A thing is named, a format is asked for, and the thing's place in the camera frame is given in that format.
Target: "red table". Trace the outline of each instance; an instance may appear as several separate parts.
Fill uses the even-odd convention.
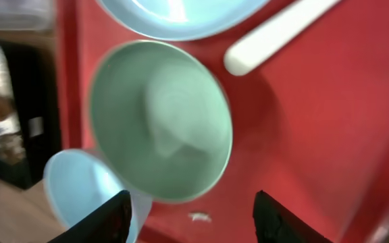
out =
[[[144,37],[113,21],[94,0],[77,1],[77,11],[73,1],[63,1],[64,144],[78,146],[82,139],[90,148],[86,104],[95,68],[116,45]],[[183,243],[256,242],[251,213],[259,190],[335,242],[362,242],[389,224],[389,1],[343,0],[251,74],[227,73],[225,50],[290,2],[271,0],[217,36],[172,43],[222,83],[234,148],[215,188],[183,205],[154,205],[147,227]],[[75,14],[77,26],[66,23]],[[210,214],[212,222],[192,222],[192,211]]]

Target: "utensil handle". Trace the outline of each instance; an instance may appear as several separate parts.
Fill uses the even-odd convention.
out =
[[[298,0],[290,4],[226,51],[226,69],[235,76],[249,73],[339,1]]]

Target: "green plate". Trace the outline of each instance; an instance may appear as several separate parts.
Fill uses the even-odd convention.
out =
[[[90,98],[96,144],[124,183],[178,203],[211,189],[232,149],[225,94],[172,45],[138,40],[101,62]]]

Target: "wooden floor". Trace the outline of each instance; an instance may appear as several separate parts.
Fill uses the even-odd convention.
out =
[[[40,182],[21,191],[0,181],[0,242],[48,242],[64,232],[49,207]]]

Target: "blue bowl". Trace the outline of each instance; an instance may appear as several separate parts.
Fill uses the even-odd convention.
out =
[[[191,41],[223,32],[269,0],[98,0],[125,27],[165,41]]]

